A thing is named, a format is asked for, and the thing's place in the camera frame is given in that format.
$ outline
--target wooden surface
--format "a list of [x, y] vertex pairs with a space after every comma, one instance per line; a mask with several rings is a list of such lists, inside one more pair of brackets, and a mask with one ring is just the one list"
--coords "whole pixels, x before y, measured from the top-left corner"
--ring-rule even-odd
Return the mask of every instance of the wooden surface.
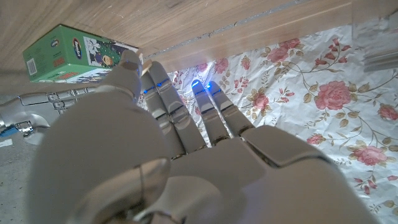
[[151, 59], [172, 72], [350, 22], [349, 1], [309, 1]]
[[[135, 45], [146, 56], [290, 1], [0, 0], [0, 94], [75, 88], [29, 83], [22, 59], [23, 50], [59, 23]], [[349, 0], [311, 0], [151, 59], [171, 72], [348, 24], [351, 16]]]
[[289, 0], [2, 0], [0, 8], [0, 93], [57, 89], [29, 83], [22, 51], [62, 23], [143, 48], [166, 49]]

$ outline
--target robotic hand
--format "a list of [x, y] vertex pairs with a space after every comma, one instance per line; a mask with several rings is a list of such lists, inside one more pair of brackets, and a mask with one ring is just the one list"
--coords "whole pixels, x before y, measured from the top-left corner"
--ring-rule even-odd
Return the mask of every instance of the robotic hand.
[[[31, 223], [376, 223], [326, 155], [255, 128], [216, 83], [192, 84], [209, 148], [161, 64], [141, 73], [125, 51], [47, 131], [27, 192]], [[134, 103], [141, 82], [149, 113]]]
[[0, 137], [18, 131], [31, 144], [39, 144], [46, 130], [78, 99], [93, 92], [94, 87], [58, 93], [31, 93], [0, 105]]

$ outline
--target floral fabric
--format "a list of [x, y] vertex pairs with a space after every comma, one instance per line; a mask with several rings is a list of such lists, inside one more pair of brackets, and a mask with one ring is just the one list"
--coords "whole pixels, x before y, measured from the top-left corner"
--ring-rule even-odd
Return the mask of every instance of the floral fabric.
[[255, 126], [319, 148], [382, 223], [396, 223], [398, 71], [364, 73], [362, 59], [343, 26], [169, 75], [205, 140], [195, 79], [217, 82]]

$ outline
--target green box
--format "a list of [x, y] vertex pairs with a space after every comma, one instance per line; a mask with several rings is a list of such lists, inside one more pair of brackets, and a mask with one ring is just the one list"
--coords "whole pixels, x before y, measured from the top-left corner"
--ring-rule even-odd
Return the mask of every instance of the green box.
[[23, 52], [31, 82], [99, 83], [120, 61], [126, 45], [58, 25]]

